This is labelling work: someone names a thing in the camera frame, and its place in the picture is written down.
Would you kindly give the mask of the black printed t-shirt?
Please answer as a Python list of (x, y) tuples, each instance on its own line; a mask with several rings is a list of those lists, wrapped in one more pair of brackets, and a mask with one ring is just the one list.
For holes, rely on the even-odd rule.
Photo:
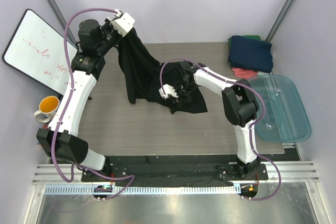
[(177, 103), (175, 98), (164, 100), (159, 94), (161, 84), (176, 88), (180, 77), (180, 61), (168, 64), (160, 63), (151, 56), (136, 30), (133, 28), (123, 37), (117, 46), (118, 63), (125, 77), (128, 100), (135, 104), (137, 99), (158, 103), (175, 112), (206, 113), (208, 111), (204, 97), (199, 88), (192, 92), (191, 103)]

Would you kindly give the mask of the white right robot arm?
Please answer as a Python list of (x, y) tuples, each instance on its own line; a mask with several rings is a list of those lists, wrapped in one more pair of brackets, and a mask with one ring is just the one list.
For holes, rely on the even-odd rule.
[(206, 66), (196, 67), (187, 61), (178, 64), (182, 84), (177, 86), (176, 101), (190, 103), (191, 92), (197, 86), (218, 94), (223, 101), (224, 113), (234, 126), (237, 137), (237, 170), (242, 178), (255, 176), (260, 166), (257, 156), (254, 123), (259, 105), (246, 80), (235, 81), (217, 75)]

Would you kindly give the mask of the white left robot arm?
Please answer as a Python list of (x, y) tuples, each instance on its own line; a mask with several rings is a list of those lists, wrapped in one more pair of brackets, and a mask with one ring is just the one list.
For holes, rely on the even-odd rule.
[(39, 129), (36, 135), (56, 170), (60, 170), (58, 161), (64, 161), (84, 170), (110, 173), (109, 158), (90, 149), (89, 144), (78, 137), (78, 132), (87, 100), (105, 66), (104, 56), (126, 34), (118, 29), (115, 19), (106, 18), (103, 25), (94, 19), (80, 23), (77, 52), (70, 61), (65, 94), (47, 128)]

